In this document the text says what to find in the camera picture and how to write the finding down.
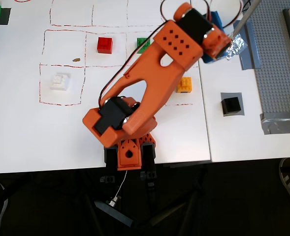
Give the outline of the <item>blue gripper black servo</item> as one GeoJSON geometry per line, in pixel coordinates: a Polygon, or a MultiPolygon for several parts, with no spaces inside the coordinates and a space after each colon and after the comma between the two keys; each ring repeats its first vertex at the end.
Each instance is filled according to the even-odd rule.
{"type": "MultiPolygon", "coordinates": [[[[210,22],[215,24],[221,31],[224,31],[222,21],[219,17],[219,14],[217,11],[211,11],[211,17],[210,17],[210,22]]],[[[206,53],[203,54],[202,56],[202,61],[206,64],[208,63],[214,63],[215,61],[219,60],[220,58],[212,58],[206,53]]]]}

